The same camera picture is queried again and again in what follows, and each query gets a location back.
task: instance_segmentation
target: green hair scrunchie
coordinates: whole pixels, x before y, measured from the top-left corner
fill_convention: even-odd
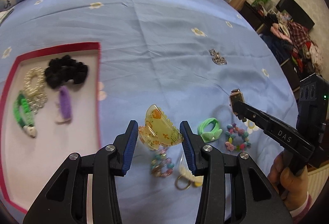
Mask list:
[[[213,130],[204,132],[205,127],[210,123],[214,124]],[[216,118],[208,118],[198,126],[198,135],[202,137],[205,143],[217,140],[222,132],[223,130],[220,129],[219,121]]]

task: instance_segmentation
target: plaid shirt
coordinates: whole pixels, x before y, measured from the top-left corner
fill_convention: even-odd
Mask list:
[[[297,22],[288,22],[288,29],[290,32],[290,39],[293,45],[299,52],[306,42],[311,41],[308,29]]]

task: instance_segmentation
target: pile of clothes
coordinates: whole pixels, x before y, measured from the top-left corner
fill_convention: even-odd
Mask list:
[[[267,15],[272,21],[271,33],[262,36],[279,63],[290,58],[302,78],[312,73],[321,74],[323,57],[317,44],[311,40],[308,29],[297,22],[287,21],[280,14]]]

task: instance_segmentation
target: watch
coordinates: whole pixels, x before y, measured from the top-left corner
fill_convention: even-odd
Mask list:
[[[237,101],[245,102],[242,92],[239,89],[233,89],[231,91],[231,95],[229,96],[229,99],[230,99],[230,106],[231,106],[232,113],[235,116],[237,116],[239,118],[239,120],[242,120],[242,122],[246,122],[247,119],[245,117],[238,115],[238,113],[236,113],[233,110],[233,105],[234,105],[235,102],[237,102]]]

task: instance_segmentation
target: white wall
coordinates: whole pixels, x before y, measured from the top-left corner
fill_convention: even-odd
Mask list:
[[[324,0],[295,0],[310,16],[315,25],[310,31],[310,37],[322,51],[324,57],[324,69],[322,76],[329,81],[329,9]]]

